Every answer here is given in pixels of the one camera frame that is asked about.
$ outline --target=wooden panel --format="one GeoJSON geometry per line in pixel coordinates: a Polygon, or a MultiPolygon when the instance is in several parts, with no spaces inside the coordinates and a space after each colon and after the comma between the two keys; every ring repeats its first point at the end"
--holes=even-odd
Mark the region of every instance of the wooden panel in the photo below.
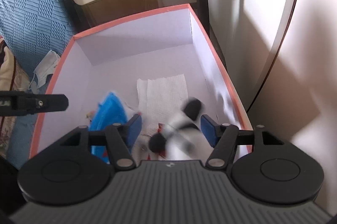
{"type": "Polygon", "coordinates": [[[96,0],[82,6],[91,27],[158,8],[158,0],[96,0]]]}

